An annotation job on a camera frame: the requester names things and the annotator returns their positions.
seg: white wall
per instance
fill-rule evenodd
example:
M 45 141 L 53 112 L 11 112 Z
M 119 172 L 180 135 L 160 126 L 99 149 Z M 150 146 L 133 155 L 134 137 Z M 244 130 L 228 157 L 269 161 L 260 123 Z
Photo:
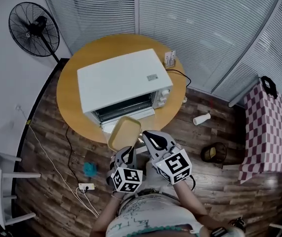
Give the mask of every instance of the white wall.
M 52 69 L 53 57 L 35 57 L 23 51 L 12 39 L 8 18 L 12 8 L 24 1 L 47 8 L 45 0 L 0 0 L 0 152 L 16 155 L 25 120 L 15 110 L 18 104 L 28 116 Z M 61 38 L 58 58 L 71 54 Z M 11 181 L 6 186 L 10 189 Z

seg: black fan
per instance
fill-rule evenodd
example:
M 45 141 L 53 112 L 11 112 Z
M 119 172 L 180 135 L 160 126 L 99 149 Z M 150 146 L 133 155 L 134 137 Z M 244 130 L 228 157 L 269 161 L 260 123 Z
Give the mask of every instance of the black fan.
M 60 35 L 53 17 L 41 5 L 33 2 L 17 4 L 9 16 L 9 30 L 14 41 L 27 53 L 39 57 L 52 55 Z

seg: beige plastic tray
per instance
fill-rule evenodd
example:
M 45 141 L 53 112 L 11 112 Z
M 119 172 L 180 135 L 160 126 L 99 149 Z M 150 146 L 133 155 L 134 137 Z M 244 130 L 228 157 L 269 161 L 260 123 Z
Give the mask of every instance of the beige plastic tray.
M 141 130 L 141 123 L 136 119 L 127 116 L 120 118 L 109 138 L 109 148 L 117 152 L 125 147 L 133 147 Z

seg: person's left arm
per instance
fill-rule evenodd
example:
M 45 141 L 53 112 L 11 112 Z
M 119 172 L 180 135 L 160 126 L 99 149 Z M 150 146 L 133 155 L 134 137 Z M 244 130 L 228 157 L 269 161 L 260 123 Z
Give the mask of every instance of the person's left arm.
M 111 221 L 113 221 L 116 217 L 117 211 L 121 204 L 122 198 L 125 193 L 115 192 L 111 197 L 109 203 L 106 208 L 102 211 L 102 213 L 97 218 L 92 230 L 90 232 L 90 237 L 104 237 L 106 236 L 106 230 Z

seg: fan pole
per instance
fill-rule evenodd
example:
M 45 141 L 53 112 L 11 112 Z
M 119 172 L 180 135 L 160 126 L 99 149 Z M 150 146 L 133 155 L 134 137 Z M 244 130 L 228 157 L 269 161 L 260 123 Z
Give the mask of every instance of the fan pole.
M 43 36 L 43 34 L 40 34 L 40 38 L 42 39 L 42 41 L 44 42 L 45 46 L 47 47 L 47 49 L 50 51 L 51 55 L 54 57 L 55 61 L 58 63 L 59 59 L 57 58 L 57 56 L 55 55 L 55 53 L 53 52 L 52 48 L 50 47 L 50 45 L 47 43 L 45 37 Z

